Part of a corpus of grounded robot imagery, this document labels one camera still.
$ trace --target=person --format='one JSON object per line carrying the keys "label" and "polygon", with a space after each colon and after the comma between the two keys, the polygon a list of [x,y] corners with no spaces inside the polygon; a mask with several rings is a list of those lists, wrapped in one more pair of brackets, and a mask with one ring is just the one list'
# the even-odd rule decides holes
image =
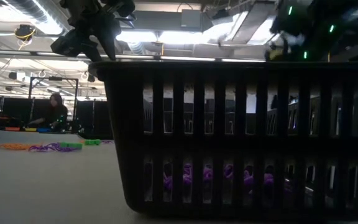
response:
{"label": "person", "polygon": [[63,100],[60,94],[54,93],[49,98],[50,107],[47,111],[46,116],[43,118],[36,119],[29,123],[29,126],[47,124],[51,125],[52,129],[61,127],[60,124],[64,124],[67,120],[67,107],[63,105]]}

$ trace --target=black plastic basket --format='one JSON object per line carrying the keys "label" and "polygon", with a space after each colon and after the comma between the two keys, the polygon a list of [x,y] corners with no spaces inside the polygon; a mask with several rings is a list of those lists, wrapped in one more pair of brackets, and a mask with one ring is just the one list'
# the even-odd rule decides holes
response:
{"label": "black plastic basket", "polygon": [[[131,209],[184,217],[358,220],[358,134],[352,131],[354,98],[358,95],[358,63],[101,62],[91,64],[89,70],[106,87],[124,195]],[[172,133],[164,133],[163,86],[166,82],[173,83]],[[187,82],[194,86],[194,131],[191,134],[184,132],[183,123],[183,92]],[[206,83],[214,85],[213,134],[204,131]],[[225,133],[228,83],[235,83],[233,134]],[[153,88],[151,133],[144,132],[143,99],[144,86],[150,84]],[[311,100],[312,86],[319,86],[318,101]],[[335,86],[341,89],[339,135],[331,134]],[[297,90],[299,98],[296,131],[289,134],[291,116],[288,112],[293,110],[288,106],[290,87]],[[246,133],[247,88],[257,95],[254,134]],[[270,90],[277,92],[277,109],[269,118]],[[318,135],[310,134],[313,104],[318,104],[315,125]],[[270,127],[275,127],[275,131],[269,132]],[[168,171],[172,175],[172,191],[168,200],[163,185],[167,172],[165,156],[172,158],[172,169]],[[192,182],[190,199],[185,200],[183,195],[188,189],[184,184],[184,174],[187,174],[184,159],[188,157],[191,158]],[[211,162],[205,166],[207,157]],[[229,203],[223,199],[225,185],[228,185],[224,176],[225,158],[232,159]],[[252,170],[247,170],[245,160],[252,161]],[[265,203],[267,160],[273,163],[274,178],[269,185],[272,195]],[[308,167],[310,160],[315,166]],[[207,186],[211,190],[210,201],[204,199],[206,169],[213,170]],[[327,188],[327,174],[332,175],[333,169],[334,184]],[[253,185],[251,190],[244,191],[246,172],[252,173]]]}

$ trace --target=ceiling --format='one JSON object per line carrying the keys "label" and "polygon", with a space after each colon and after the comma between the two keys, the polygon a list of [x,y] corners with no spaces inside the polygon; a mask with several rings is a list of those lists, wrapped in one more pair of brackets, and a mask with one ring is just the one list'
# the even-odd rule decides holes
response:
{"label": "ceiling", "polygon": [[[34,18],[31,19],[6,5],[8,0],[0,0],[0,50],[14,50],[23,52],[51,52],[50,45],[58,35],[52,36],[42,32],[37,27]],[[51,12],[51,18],[60,24],[60,27],[69,27],[67,19],[70,14],[59,5],[59,0],[38,0],[45,12]],[[275,17],[275,1],[250,1],[250,0],[135,0],[137,20],[133,22],[134,29],[121,23],[122,34],[133,34],[125,38],[140,38],[142,54],[163,55],[172,57],[199,57],[199,58],[231,58],[247,60],[264,60],[265,44],[272,39],[269,32],[273,18]],[[220,9],[228,9],[230,21],[213,19]],[[37,33],[31,43],[18,40],[13,32],[21,24],[27,24],[37,28]],[[162,40],[168,32],[173,32],[175,41]],[[135,50],[130,47],[128,39],[117,37],[115,50],[117,54],[133,55]],[[156,38],[164,44],[155,42],[143,42],[147,36]],[[80,100],[104,99],[103,83],[97,79],[88,82],[85,71],[87,62],[82,60],[62,59],[51,60],[42,57],[21,57],[20,55],[0,56],[0,95],[6,97],[26,97],[29,92],[28,78],[12,80],[11,72],[24,73],[27,77],[63,77],[78,78]],[[66,95],[67,103],[72,107],[71,96],[75,93],[73,83],[63,81],[61,83],[44,80],[44,83],[53,88],[60,86],[61,94]],[[33,89],[32,94],[37,98],[48,97],[51,90],[48,86],[40,86]]]}

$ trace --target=orange cord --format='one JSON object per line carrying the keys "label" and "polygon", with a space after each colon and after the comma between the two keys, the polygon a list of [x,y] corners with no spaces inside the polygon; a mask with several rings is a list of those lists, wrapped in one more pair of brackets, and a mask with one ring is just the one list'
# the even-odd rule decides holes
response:
{"label": "orange cord", "polygon": [[29,150],[31,146],[34,146],[34,145],[33,144],[9,143],[9,144],[0,144],[0,149],[21,151],[21,150]]}

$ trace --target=white table surface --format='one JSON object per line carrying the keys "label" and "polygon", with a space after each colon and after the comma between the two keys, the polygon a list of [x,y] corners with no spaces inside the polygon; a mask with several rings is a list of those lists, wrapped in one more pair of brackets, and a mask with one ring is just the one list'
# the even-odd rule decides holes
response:
{"label": "white table surface", "polygon": [[[0,131],[0,144],[79,140],[71,134]],[[82,151],[66,153],[0,149],[0,223],[184,222],[227,223],[162,220],[133,212],[124,200],[113,144],[85,146]]]}

